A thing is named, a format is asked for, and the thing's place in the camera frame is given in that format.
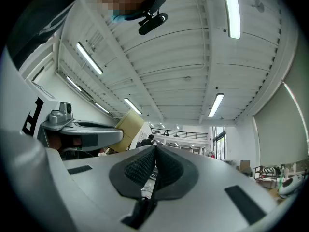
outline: fluorescent light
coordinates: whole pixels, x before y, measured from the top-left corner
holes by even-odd
[[[73,81],[67,76],[67,80],[70,82],[70,83],[72,83],[72,85],[74,86],[74,87],[76,87],[79,91],[82,91],[75,83],[73,83]]]
[[[110,113],[109,111],[107,111],[106,109],[104,109],[103,107],[101,107],[99,104],[96,103],[96,105],[101,108],[103,111],[107,112],[108,114]]]
[[[216,99],[214,100],[214,103],[212,105],[211,111],[208,115],[208,117],[213,117],[214,114],[217,112],[218,107],[220,106],[220,103],[224,97],[224,94],[217,94]]]
[[[135,112],[137,112],[138,114],[141,114],[141,111],[137,109],[136,106],[128,98],[125,98],[125,102],[128,103],[129,106],[132,107]]]
[[[240,38],[240,13],[238,0],[225,0],[228,16],[228,36],[234,39]]]
[[[83,47],[82,43],[77,42],[76,44],[77,49],[82,53],[85,59],[89,62],[89,64],[97,71],[99,75],[103,73],[97,63],[92,59],[92,57],[87,53],[86,49]]]

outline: person in background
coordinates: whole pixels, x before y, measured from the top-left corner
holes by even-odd
[[[16,21],[6,45],[19,70],[28,56],[47,42],[63,25],[76,0],[32,0]],[[145,8],[157,10],[166,0],[93,0],[113,11],[112,20],[144,17]]]
[[[153,145],[153,143],[151,142],[154,139],[154,136],[152,134],[149,135],[148,139],[144,139],[141,142],[141,146],[146,146],[146,145]]]

